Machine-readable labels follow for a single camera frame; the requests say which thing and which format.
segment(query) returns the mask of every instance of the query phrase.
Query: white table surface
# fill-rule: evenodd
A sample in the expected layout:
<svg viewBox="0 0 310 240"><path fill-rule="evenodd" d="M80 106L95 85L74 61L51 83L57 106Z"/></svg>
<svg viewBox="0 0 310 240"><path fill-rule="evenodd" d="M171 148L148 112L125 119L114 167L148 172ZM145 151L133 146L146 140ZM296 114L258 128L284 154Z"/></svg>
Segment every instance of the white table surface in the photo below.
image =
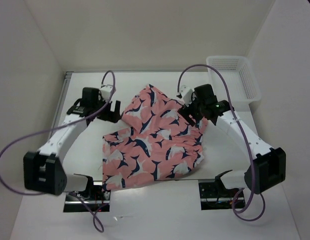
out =
<svg viewBox="0 0 310 240"><path fill-rule="evenodd" d="M121 111L146 84L152 84L168 97L175 98L179 72L117 72L113 100L121 101ZM82 94L83 87L101 85L103 73L73 73L63 108L67 109ZM189 72L182 84L190 87L208 83L206 72ZM256 131L248 106L236 109L243 121ZM102 137L126 124L94 120L78 137L64 159L67 173L102 179ZM203 139L205 160L192 174L180 181L162 181L142 188L111 193L110 212L99 213L105 232L93 227L89 213L63 213L65 195L24 196L12 231L11 240L108 239L108 240L189 240L195 239L279 239L298 240L299 235L282 186L264 193L266 211L256 222L237 219L232 210L201 210L199 179L212 179L226 170L246 170L245 155L226 135L209 124ZM262 209L256 196L243 216L252 218Z"/></svg>

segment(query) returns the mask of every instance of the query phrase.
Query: cloth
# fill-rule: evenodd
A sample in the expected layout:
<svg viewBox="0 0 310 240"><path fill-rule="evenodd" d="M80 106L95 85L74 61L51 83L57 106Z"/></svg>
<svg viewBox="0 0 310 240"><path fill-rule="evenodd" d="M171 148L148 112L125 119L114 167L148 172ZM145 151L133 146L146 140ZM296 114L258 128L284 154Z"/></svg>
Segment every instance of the cloth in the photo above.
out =
<svg viewBox="0 0 310 240"><path fill-rule="evenodd" d="M203 118L191 126L177 111L178 100L147 85L124 110L130 128L103 137L104 191L178 178L203 159Z"/></svg>

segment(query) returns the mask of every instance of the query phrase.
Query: shark print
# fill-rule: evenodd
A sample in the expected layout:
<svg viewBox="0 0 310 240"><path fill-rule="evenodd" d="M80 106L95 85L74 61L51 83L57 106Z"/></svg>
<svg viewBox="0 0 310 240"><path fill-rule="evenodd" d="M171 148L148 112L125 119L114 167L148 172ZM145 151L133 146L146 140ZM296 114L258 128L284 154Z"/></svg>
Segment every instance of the shark print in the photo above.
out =
<svg viewBox="0 0 310 240"><path fill-rule="evenodd" d="M184 131L181 131L179 134L177 134L176 136L187 136L187 135L191 135L191 128L190 125L187 125L186 129Z"/></svg>
<svg viewBox="0 0 310 240"><path fill-rule="evenodd" d="M190 156L190 155L187 154L187 151L186 151L185 147L184 147L184 150L185 150L185 151L183 152L183 156L181 156L181 159L184 159L184 158Z"/></svg>
<svg viewBox="0 0 310 240"><path fill-rule="evenodd" d="M162 136L165 140L172 140L172 136L171 136L171 132L172 130L169 129L164 129L164 128L159 128L158 131L156 131L155 133L151 133L150 135L153 138L157 138L158 135Z"/></svg>
<svg viewBox="0 0 310 240"><path fill-rule="evenodd" d="M178 114L181 105L152 85L137 93L121 115L128 127L103 136L103 191L170 180L201 167L208 121L187 124Z"/></svg>
<svg viewBox="0 0 310 240"><path fill-rule="evenodd" d="M188 174L192 169L187 165L186 161L183 161L180 164L173 165L171 170L171 174L167 176L167 178L173 179L175 178L175 174Z"/></svg>
<svg viewBox="0 0 310 240"><path fill-rule="evenodd" d="M138 161L139 156L140 156L140 155L135 156L135 157L131 157L132 159L135 159L135 161L136 161L136 167L135 167L134 170L131 171L130 175L128 175L127 178L133 177L133 176L137 176L137 175L139 175L139 174L147 173L146 171L143 170L143 163L144 163L146 160L144 160L144 161L142 161L142 162L139 162L139 161Z"/></svg>
<svg viewBox="0 0 310 240"><path fill-rule="evenodd" d="M162 142L164 141L164 139L162 139L161 141L156 141L155 143L158 144L160 146L160 148L162 148Z"/></svg>
<svg viewBox="0 0 310 240"><path fill-rule="evenodd" d="M118 175L109 176L107 175L107 180L102 185L102 188L104 191L107 191L107 185L108 184L114 184L117 188L125 188L125 179L123 178L122 174L119 173Z"/></svg>
<svg viewBox="0 0 310 240"><path fill-rule="evenodd" d="M178 117L178 119L175 119L174 121L172 121L169 125L176 124L177 126L179 126L180 125L179 119L180 119L180 117Z"/></svg>
<svg viewBox="0 0 310 240"><path fill-rule="evenodd" d="M120 150L116 149L111 155L108 156L106 164L111 163L113 160L123 160L124 159L124 153Z"/></svg>
<svg viewBox="0 0 310 240"><path fill-rule="evenodd" d="M106 142L109 144L110 147L112 146L117 146L117 145L120 145L123 141L107 141Z"/></svg>
<svg viewBox="0 0 310 240"><path fill-rule="evenodd" d="M165 98L168 98L164 93L160 93L160 95L164 96Z"/></svg>
<svg viewBox="0 0 310 240"><path fill-rule="evenodd" d="M151 113L151 117L145 123L143 123L143 122L141 123L141 129L139 132L140 134L145 133L151 127L152 119L156 115L153 113L153 111L150 111L150 113Z"/></svg>
<svg viewBox="0 0 310 240"><path fill-rule="evenodd" d="M153 161L152 162L155 164L155 170L151 173L151 175L154 178L154 181L161 179L161 172L159 169L159 164L161 163L160 161Z"/></svg>
<svg viewBox="0 0 310 240"><path fill-rule="evenodd" d="M145 139L141 137L136 137L135 140L132 140L131 137L128 138L128 141L125 145L130 143L135 143L134 147L141 147L147 157L151 157L152 154L152 145L149 143L149 137L147 136Z"/></svg>
<svg viewBox="0 0 310 240"><path fill-rule="evenodd" d="M193 168L196 168L198 164L201 163L201 161L204 159L204 155L202 153L199 153L199 151L195 151L197 153L196 160L193 162Z"/></svg>
<svg viewBox="0 0 310 240"><path fill-rule="evenodd" d="M111 154L111 146L105 138L103 138L103 152L105 156L109 156Z"/></svg>
<svg viewBox="0 0 310 240"><path fill-rule="evenodd" d="M148 94L150 96L150 107L153 107L153 105L157 103L157 94L152 90L152 88L150 88L149 90L150 92L148 92Z"/></svg>
<svg viewBox="0 0 310 240"><path fill-rule="evenodd" d="M144 108L146 108L146 106L143 106L143 102L145 102L145 100L139 99L139 101L140 101L140 105L137 108L132 108L132 109L128 110L126 112L127 115L133 116L133 117L138 117L139 119L142 119L141 112Z"/></svg>
<svg viewBox="0 0 310 240"><path fill-rule="evenodd" d="M183 105L182 103L180 103L180 101L175 100L175 99L170 99L170 100L168 100L168 101L163 100L164 105L166 105L167 103L169 103L169 102L171 102L171 101L175 102L176 104L178 104L178 105L180 105L180 106Z"/></svg>
<svg viewBox="0 0 310 240"><path fill-rule="evenodd" d="M172 110L166 110L165 112L162 113L162 115L160 115L161 118L175 118L176 120L179 119L179 116L176 112L175 109Z"/></svg>
<svg viewBox="0 0 310 240"><path fill-rule="evenodd" d="M117 139L124 141L127 137L133 136L134 135L134 128L131 126L127 131L121 135L117 135Z"/></svg>
<svg viewBox="0 0 310 240"><path fill-rule="evenodd" d="M198 129L201 129L203 127L203 120L200 120L200 121L196 122L196 127Z"/></svg>
<svg viewBox="0 0 310 240"><path fill-rule="evenodd" d="M178 153L185 153L185 148L182 146L173 145L167 150L165 159L170 160L172 157L174 157L175 154Z"/></svg>
<svg viewBox="0 0 310 240"><path fill-rule="evenodd" d="M114 132L114 133L112 133L112 134L110 134L111 136L114 136L117 140L119 140L119 132L118 131L116 131L116 132Z"/></svg>

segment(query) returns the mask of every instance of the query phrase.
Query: pink fabric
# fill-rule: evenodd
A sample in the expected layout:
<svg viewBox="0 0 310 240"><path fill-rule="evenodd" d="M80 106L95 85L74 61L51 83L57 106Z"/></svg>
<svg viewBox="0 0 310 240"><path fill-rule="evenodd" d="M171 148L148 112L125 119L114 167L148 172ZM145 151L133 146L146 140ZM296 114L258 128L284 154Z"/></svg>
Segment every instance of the pink fabric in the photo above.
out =
<svg viewBox="0 0 310 240"><path fill-rule="evenodd" d="M133 98L122 116L131 127L103 137L105 191L178 178L204 159L208 121L190 126L177 113L181 106L152 85Z"/></svg>

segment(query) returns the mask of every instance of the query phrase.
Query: white arm segment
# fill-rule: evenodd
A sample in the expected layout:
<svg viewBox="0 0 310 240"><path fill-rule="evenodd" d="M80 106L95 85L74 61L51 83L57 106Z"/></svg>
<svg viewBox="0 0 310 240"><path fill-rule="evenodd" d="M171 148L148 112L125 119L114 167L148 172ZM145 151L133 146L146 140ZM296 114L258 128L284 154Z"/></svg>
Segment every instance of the white arm segment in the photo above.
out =
<svg viewBox="0 0 310 240"><path fill-rule="evenodd" d="M189 86L182 85L177 95L181 96L186 106L192 103L193 89Z"/></svg>
<svg viewBox="0 0 310 240"><path fill-rule="evenodd" d="M235 111L237 121L242 125L245 135L247 137L252 153L253 160L257 158L258 154L264 155L269 153L272 147L271 145L264 142L259 136L257 136L244 122L240 119L240 116ZM217 118L216 126L226 133L242 150L245 154L247 161L250 161L248 149L244 141L244 137L241 133L237 121L234 120L233 114L231 111L226 111L222 116ZM223 175L220 179L223 182L226 189L234 188L247 188L247 184L244 180L245 171L237 170L230 171Z"/></svg>
<svg viewBox="0 0 310 240"><path fill-rule="evenodd" d="M83 119L77 114L66 115L62 125ZM85 120L74 125L57 130L54 135L43 145L38 151L42 156L55 155L59 158L61 164L66 156L66 153L71 148L77 137L87 128ZM67 184L64 192L84 191L87 186L88 178L82 175L66 174Z"/></svg>
<svg viewBox="0 0 310 240"><path fill-rule="evenodd" d="M66 115L62 125L83 119L77 114ZM50 156L55 154L59 157L60 163L66 156L66 153L71 148L77 137L87 128L86 121L80 121L74 125L57 130L54 135L38 149L40 155Z"/></svg>
<svg viewBox="0 0 310 240"><path fill-rule="evenodd" d="M271 145L264 142L259 136L257 136L244 122L241 120L238 113L235 111L237 121L240 122L242 125L245 135L247 137L250 151L252 153L253 159L257 158L258 154L264 155L269 153L272 148ZM239 128L239 125L237 124L237 121L234 120L234 117L232 115L231 111L226 111L223 113L222 116L219 116L217 118L216 126L221 129L223 132L226 133L242 150L242 152L245 154L246 159L250 161L247 146L244 141L244 137L241 133L241 130Z"/></svg>
<svg viewBox="0 0 310 240"><path fill-rule="evenodd" d="M102 85L100 87L101 97L104 100L108 100L111 97L112 90L113 90L113 86L112 85L110 85L110 84Z"/></svg>

